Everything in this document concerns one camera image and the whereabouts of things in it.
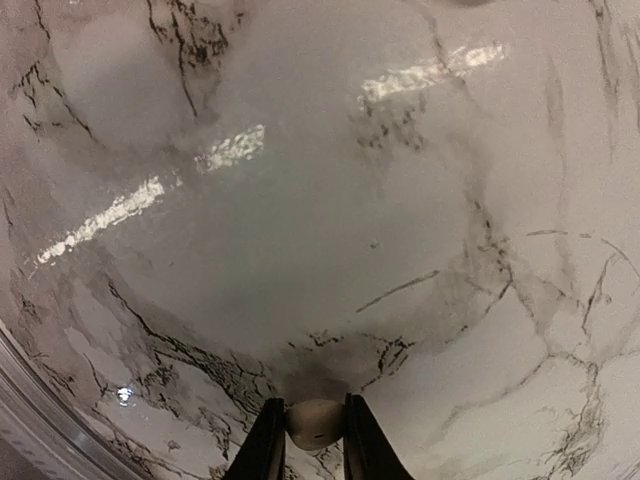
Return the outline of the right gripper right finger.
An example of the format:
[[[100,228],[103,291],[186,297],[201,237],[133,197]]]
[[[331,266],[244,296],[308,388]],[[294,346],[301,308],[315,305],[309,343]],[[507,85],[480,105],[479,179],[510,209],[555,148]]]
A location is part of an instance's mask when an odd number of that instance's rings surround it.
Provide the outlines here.
[[[346,479],[413,480],[361,395],[345,398],[343,461]]]

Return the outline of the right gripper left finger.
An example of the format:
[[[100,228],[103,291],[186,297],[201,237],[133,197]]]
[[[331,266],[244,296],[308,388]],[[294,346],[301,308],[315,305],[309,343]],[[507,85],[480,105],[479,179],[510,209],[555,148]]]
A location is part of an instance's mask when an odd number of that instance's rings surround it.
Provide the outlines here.
[[[268,399],[225,473],[224,480],[282,480],[285,437],[284,400]]]

